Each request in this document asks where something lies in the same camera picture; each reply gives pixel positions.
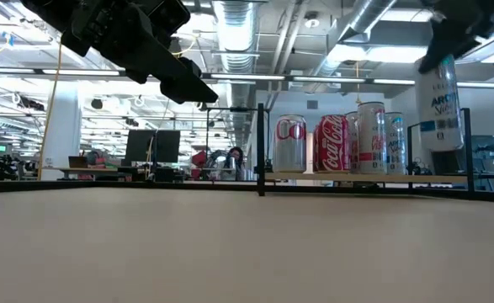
pillar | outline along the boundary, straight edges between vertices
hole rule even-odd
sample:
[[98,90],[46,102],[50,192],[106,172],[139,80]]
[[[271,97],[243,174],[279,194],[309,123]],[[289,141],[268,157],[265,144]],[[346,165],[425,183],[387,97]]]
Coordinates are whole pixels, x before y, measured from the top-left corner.
[[[58,82],[54,104],[48,108],[48,128],[43,146],[43,167],[69,167],[69,156],[78,156],[83,98],[77,82]],[[41,181],[55,181],[63,173],[43,169]]]

black metal frame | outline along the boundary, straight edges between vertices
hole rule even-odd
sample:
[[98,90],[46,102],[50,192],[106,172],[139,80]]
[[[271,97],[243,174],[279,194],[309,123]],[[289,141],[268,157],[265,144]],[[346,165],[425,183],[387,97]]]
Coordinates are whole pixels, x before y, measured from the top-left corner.
[[[439,197],[447,199],[469,199],[483,200],[494,202],[494,193],[475,191],[475,178],[494,178],[494,175],[473,174],[473,160],[471,150],[471,126],[470,111],[463,109],[464,128],[465,128],[465,148],[466,148],[466,167],[468,190],[458,189],[429,189],[413,188],[413,183],[409,183],[406,189],[387,189],[387,188],[338,188],[338,187],[315,187],[315,186],[276,186],[273,181],[268,182],[266,179],[265,169],[265,148],[266,140],[264,134],[265,119],[264,115],[268,112],[263,104],[258,104],[256,109],[236,109],[240,111],[255,111],[257,113],[257,158],[258,158],[258,182],[255,186],[245,184],[218,184],[218,183],[128,183],[128,182],[88,182],[88,181],[69,181],[69,182],[0,182],[0,192],[10,191],[28,191],[28,190],[48,190],[48,189],[78,189],[78,188],[128,188],[128,189],[187,189],[187,190],[232,190],[232,191],[256,191],[258,195],[264,196],[266,193],[304,193],[304,194],[375,194],[375,195],[420,195],[429,197]],[[411,129],[416,127],[412,125],[408,128],[407,146],[408,159],[412,161],[412,135]],[[270,134],[267,130],[267,143],[269,144]]]
[[[267,192],[273,193],[318,193],[318,194],[383,194],[383,195],[423,195],[449,199],[469,199],[469,200],[484,200],[494,202],[494,193],[475,191],[475,178],[494,178],[490,174],[473,174],[473,151],[471,148],[471,115],[469,109],[462,109],[464,113],[464,139],[465,139],[465,154],[466,154],[466,177],[467,190],[461,189],[429,189],[429,188],[413,188],[413,182],[408,184],[407,189],[387,189],[387,188],[338,188],[338,187],[316,187],[316,186],[276,186],[267,185],[266,171],[259,169],[264,166],[264,113],[263,104],[258,105],[258,195],[264,196]],[[418,125],[411,125],[407,128],[407,152],[408,166],[412,167],[412,128]]]

coca-cola can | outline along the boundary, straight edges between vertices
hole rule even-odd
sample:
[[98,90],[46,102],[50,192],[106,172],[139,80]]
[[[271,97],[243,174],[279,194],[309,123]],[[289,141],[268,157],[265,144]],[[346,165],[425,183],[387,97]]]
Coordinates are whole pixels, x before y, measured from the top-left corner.
[[276,173],[306,171],[306,122],[303,116],[279,117],[274,132],[273,170]]
[[359,105],[359,167],[361,173],[387,173],[385,106],[381,102]]
[[319,130],[320,130],[320,125],[316,125],[316,128],[314,129],[314,135],[313,135],[313,139],[312,140],[312,172],[314,173],[317,173],[319,171],[319,167],[320,167],[320,163],[318,161],[318,153],[319,153],[319,150],[320,150],[320,146],[318,144],[318,141],[317,141],[317,137],[318,137],[318,134],[319,134]]
[[404,115],[402,113],[385,113],[385,130],[387,138],[387,173],[406,174],[406,139],[404,136]]
[[318,130],[319,173],[349,172],[348,121],[342,114],[321,117]]
[[348,121],[348,145],[349,145],[349,171],[360,173],[359,171],[359,114],[355,112],[347,113]]

red can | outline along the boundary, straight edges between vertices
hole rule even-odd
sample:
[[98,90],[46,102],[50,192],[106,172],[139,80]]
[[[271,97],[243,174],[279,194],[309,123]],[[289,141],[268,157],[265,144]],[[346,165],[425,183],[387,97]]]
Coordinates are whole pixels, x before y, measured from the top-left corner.
[[318,130],[318,172],[347,173],[349,171],[348,120],[345,115],[321,117]]
[[316,125],[314,129],[314,140],[312,145],[312,172],[317,173],[320,170],[320,163],[318,162],[319,144],[317,142],[317,137],[319,136],[320,125]]

shelving unit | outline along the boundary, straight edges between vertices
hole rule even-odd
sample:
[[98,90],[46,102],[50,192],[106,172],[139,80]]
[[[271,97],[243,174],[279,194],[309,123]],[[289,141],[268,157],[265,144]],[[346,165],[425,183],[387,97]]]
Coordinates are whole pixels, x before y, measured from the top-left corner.
[[[267,110],[263,104],[258,104],[257,122],[257,159],[258,167],[265,163],[265,136],[264,134],[264,113]],[[349,173],[269,173],[265,169],[258,169],[258,195],[264,196],[266,192],[278,193],[312,193],[312,194],[407,194],[426,195],[433,197],[443,197],[451,199],[481,199],[494,201],[494,193],[475,191],[475,180],[494,178],[494,174],[480,174],[473,172],[473,160],[471,150],[471,123],[470,110],[462,109],[464,118],[466,172],[460,175],[375,175],[375,174],[349,174]],[[412,165],[412,138],[411,130],[416,125],[409,126],[407,137],[408,166]],[[276,180],[316,180],[316,181],[348,181],[348,182],[372,182],[372,183],[406,183],[405,188],[365,188],[365,187],[322,187],[322,186],[276,186],[271,183]],[[452,187],[439,188],[429,187],[430,184],[458,184],[459,189]],[[426,184],[426,187],[414,186]]]

